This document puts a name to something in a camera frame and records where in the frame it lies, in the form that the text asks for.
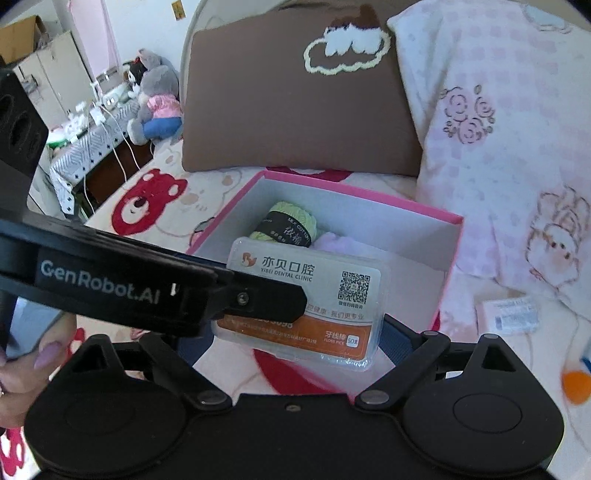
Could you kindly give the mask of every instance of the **pink fingernail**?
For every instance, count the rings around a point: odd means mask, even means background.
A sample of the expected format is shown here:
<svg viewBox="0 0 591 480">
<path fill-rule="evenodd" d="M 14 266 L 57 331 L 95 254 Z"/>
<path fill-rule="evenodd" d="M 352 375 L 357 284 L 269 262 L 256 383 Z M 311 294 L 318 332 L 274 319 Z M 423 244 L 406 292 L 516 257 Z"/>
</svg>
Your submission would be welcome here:
<svg viewBox="0 0 591 480">
<path fill-rule="evenodd" d="M 63 349 L 64 346 L 61 342 L 48 343 L 45 348 L 39 352 L 39 355 L 37 355 L 33 368 L 35 370 L 41 370 L 42 368 L 47 367 L 57 358 Z"/>
</svg>

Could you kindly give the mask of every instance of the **orange object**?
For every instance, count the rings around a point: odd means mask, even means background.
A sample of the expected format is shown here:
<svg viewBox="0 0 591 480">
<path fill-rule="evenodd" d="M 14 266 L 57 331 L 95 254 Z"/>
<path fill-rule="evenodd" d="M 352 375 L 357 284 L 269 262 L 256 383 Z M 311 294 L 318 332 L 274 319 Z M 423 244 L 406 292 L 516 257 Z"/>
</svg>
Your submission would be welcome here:
<svg viewBox="0 0 591 480">
<path fill-rule="evenodd" d="M 301 316 L 293 324 L 226 315 L 217 321 L 217 326 L 269 342 L 353 360 L 365 358 L 372 328 L 327 322 L 309 315 Z"/>
<path fill-rule="evenodd" d="M 581 370 L 562 374 L 562 390 L 574 405 L 581 405 L 591 397 L 591 375 Z"/>
</svg>

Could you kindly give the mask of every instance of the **light switch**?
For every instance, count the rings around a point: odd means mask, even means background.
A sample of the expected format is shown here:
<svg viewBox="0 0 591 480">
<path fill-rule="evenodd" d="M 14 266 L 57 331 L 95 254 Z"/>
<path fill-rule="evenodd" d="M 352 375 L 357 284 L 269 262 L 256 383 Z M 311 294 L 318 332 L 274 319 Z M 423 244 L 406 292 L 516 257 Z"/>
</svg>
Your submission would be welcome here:
<svg viewBox="0 0 591 480">
<path fill-rule="evenodd" d="M 183 2 L 181 0 L 173 2 L 173 11 L 174 11 L 174 16 L 177 19 L 177 21 L 182 20 L 183 18 L 186 18 L 186 15 L 184 12 L 184 7 L 183 7 Z"/>
</svg>

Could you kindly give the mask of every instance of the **brown pillow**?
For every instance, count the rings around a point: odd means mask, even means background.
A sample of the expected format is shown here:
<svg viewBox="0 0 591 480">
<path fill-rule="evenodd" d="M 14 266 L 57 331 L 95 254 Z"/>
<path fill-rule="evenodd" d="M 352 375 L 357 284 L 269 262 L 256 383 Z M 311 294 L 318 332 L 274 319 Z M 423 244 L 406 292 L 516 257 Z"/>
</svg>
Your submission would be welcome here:
<svg viewBox="0 0 591 480">
<path fill-rule="evenodd" d="M 195 33 L 184 169 L 287 166 L 418 175 L 422 150 L 385 25 L 412 3 L 290 2 L 288 8 Z M 381 27 L 378 52 L 357 54 L 351 47 L 342 56 L 326 56 L 325 48 L 334 50 L 338 43 L 327 46 L 325 29 L 350 23 L 373 45 L 376 30 L 368 30 Z M 384 35 L 391 39 L 388 53 L 366 67 L 384 50 Z M 364 67 L 343 70 L 356 63 Z"/>
</svg>

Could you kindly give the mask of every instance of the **pink curtain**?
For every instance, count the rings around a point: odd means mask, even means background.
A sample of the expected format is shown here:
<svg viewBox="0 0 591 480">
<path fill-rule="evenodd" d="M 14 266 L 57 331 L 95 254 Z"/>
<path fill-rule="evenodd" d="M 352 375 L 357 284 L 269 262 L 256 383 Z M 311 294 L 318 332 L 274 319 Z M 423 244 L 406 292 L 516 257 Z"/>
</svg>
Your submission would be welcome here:
<svg viewBox="0 0 591 480">
<path fill-rule="evenodd" d="M 84 45 L 92 74 L 120 64 L 109 14 L 103 0 L 70 0 L 68 9 Z"/>
</svg>

